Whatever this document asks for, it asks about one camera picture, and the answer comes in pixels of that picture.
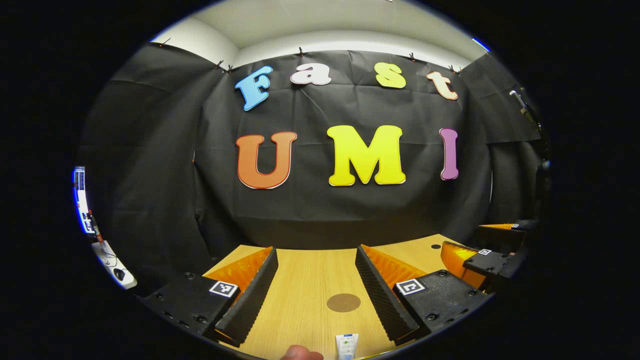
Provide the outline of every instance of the wooden table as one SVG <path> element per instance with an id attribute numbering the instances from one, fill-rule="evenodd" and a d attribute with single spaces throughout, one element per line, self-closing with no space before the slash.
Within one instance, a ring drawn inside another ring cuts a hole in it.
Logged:
<path id="1" fill-rule="evenodd" d="M 373 248 L 431 273 L 445 268 L 441 249 L 431 248 L 445 240 L 456 243 L 433 235 Z M 241 245 L 204 275 L 262 249 Z M 303 345 L 320 352 L 325 360 L 335 360 L 335 336 L 357 333 L 356 358 L 398 348 L 388 339 L 362 284 L 355 266 L 356 249 L 276 251 L 278 271 L 246 341 L 239 348 L 223 345 L 269 360 L 279 360 L 290 345 Z M 327 300 L 340 293 L 359 297 L 360 307 L 348 313 L 329 309 Z"/>

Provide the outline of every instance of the orange foam pad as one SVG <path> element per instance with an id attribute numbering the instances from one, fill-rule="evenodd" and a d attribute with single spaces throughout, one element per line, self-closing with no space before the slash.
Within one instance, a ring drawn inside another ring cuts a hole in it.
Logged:
<path id="1" fill-rule="evenodd" d="M 234 261 L 229 265 L 225 265 L 217 269 L 209 275 L 205 275 L 205 277 L 238 285 L 240 294 L 238 294 L 236 300 L 240 299 L 240 296 L 242 296 L 247 286 L 249 286 L 251 280 L 255 277 L 255 274 L 258 273 L 258 270 L 260 270 L 260 267 L 267 256 L 269 256 L 272 249 L 273 246 L 270 246 L 266 249 L 254 252 L 249 256 L 245 256 L 240 260 Z"/>
<path id="2" fill-rule="evenodd" d="M 393 289 L 397 282 L 407 281 L 427 275 L 426 272 L 376 249 L 370 248 L 366 245 L 362 245 L 362 248 L 391 289 Z"/>
<path id="3" fill-rule="evenodd" d="M 511 227 L 513 226 L 513 224 L 493 224 L 493 225 L 480 225 L 480 226 L 511 230 Z"/>
<path id="4" fill-rule="evenodd" d="M 476 254 L 475 250 L 445 241 L 442 243 L 440 259 L 450 273 L 477 289 L 483 283 L 485 276 L 463 266 L 465 260 Z"/>

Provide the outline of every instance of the blue letter f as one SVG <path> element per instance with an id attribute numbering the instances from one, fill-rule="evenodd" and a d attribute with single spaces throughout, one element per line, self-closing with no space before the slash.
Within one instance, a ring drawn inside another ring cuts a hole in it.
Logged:
<path id="1" fill-rule="evenodd" d="M 265 74 L 269 74 L 272 71 L 272 67 L 263 66 L 258 71 L 238 81 L 236 88 L 239 88 L 244 96 L 245 111 L 251 110 L 254 106 L 260 104 L 269 97 L 268 92 L 260 92 L 259 88 L 266 89 L 269 87 L 269 78 L 267 78 Z"/>

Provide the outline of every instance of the white wall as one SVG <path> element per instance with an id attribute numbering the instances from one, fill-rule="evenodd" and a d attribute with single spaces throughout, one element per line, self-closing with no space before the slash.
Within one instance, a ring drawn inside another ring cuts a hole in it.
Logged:
<path id="1" fill-rule="evenodd" d="M 168 38 L 171 40 L 167 41 L 167 45 L 191 51 L 214 63 L 224 60 L 222 67 L 225 68 L 234 65 L 239 51 L 227 37 L 194 18 L 174 24 L 151 41 L 163 43 Z"/>
<path id="2" fill-rule="evenodd" d="M 238 67 L 258 60 L 286 54 L 325 50 L 359 50 L 409 56 L 440 66 L 453 65 L 455 70 L 464 68 L 472 60 L 433 44 L 374 31 L 331 30 L 314 31 L 267 40 L 241 49 L 233 65 Z"/>

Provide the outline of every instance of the computer mouse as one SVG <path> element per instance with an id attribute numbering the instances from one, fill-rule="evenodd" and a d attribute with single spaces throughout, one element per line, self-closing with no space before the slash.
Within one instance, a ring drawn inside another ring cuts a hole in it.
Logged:
<path id="1" fill-rule="evenodd" d="M 122 279 L 124 279 L 124 271 L 120 270 L 120 269 L 113 269 L 113 275 L 116 276 L 116 279 L 122 281 Z"/>

